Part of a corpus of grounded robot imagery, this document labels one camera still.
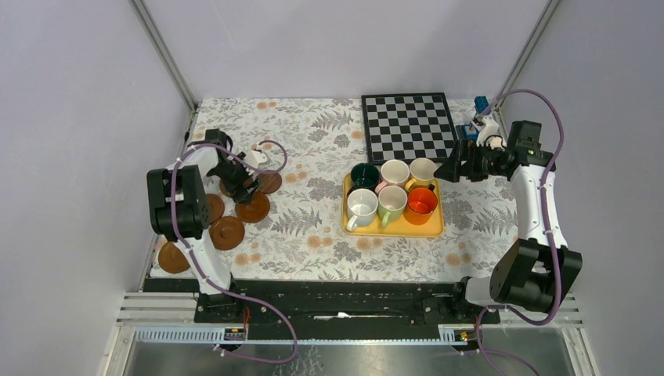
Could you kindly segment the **dark wood grain coaster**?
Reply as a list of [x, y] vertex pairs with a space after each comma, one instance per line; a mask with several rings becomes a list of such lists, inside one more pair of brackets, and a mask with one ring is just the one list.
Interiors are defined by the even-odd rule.
[[261, 173], [258, 175], [258, 190], [264, 194], [275, 193], [283, 184], [280, 173]]

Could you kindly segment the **brown coaster bottom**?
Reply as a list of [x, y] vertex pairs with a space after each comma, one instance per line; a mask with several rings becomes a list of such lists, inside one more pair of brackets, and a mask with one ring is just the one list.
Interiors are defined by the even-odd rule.
[[237, 217], [222, 216], [211, 224], [208, 232], [216, 249], [228, 251], [242, 243], [245, 227]]

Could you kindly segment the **yellow plastic tray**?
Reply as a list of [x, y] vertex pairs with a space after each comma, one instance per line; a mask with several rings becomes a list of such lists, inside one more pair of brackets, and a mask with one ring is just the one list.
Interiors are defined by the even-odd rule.
[[408, 222], [401, 216], [396, 221], [388, 224], [386, 227], [381, 226], [381, 218], [377, 215], [371, 224], [368, 226], [360, 226], [357, 230], [350, 231], [347, 229], [349, 221], [348, 205], [346, 203], [348, 198], [348, 190], [352, 185], [350, 174], [344, 177], [343, 182], [343, 199], [341, 210], [341, 228], [348, 234], [358, 236], [373, 236], [373, 237], [424, 237], [435, 238], [442, 235], [445, 229], [445, 221], [443, 218], [443, 203], [440, 199], [439, 184], [434, 183], [435, 195], [438, 198], [437, 208], [433, 211], [431, 218], [422, 225], [414, 225]]

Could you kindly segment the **light brown coaster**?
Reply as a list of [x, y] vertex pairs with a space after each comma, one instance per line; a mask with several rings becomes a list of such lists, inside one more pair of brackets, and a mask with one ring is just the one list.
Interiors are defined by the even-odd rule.
[[183, 273], [190, 268], [185, 255], [173, 242], [164, 243], [157, 255], [159, 267], [170, 274]]

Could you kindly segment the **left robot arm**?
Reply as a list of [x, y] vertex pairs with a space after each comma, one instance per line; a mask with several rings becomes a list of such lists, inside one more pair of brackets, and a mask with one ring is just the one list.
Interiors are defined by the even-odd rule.
[[147, 172], [146, 185], [153, 231], [175, 244], [194, 268], [201, 294], [217, 295], [213, 312], [225, 322], [240, 317], [243, 302], [232, 290], [233, 275], [216, 254], [210, 234], [212, 210], [203, 178], [216, 176], [237, 204], [249, 204], [260, 181], [252, 174], [260, 164], [232, 152], [233, 141], [221, 130], [205, 133], [174, 164]]

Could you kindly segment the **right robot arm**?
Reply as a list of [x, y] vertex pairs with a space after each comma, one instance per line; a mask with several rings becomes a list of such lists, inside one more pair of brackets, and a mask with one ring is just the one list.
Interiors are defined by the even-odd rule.
[[554, 199], [554, 154], [541, 149], [541, 124], [513, 123], [506, 139], [488, 132], [457, 141], [434, 176], [451, 183], [505, 177], [517, 204], [518, 239], [495, 265], [490, 277], [465, 277], [449, 301], [453, 319], [467, 323], [480, 306], [519, 306], [554, 314], [583, 266], [580, 253], [568, 248]]

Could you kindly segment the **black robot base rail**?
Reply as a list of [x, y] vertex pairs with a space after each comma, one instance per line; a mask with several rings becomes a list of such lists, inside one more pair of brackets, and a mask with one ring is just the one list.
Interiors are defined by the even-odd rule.
[[440, 326], [472, 330], [481, 311], [464, 284], [241, 280], [234, 297], [201, 293], [194, 279], [148, 278], [150, 293], [194, 293], [194, 320], [239, 324], [250, 340], [425, 341]]

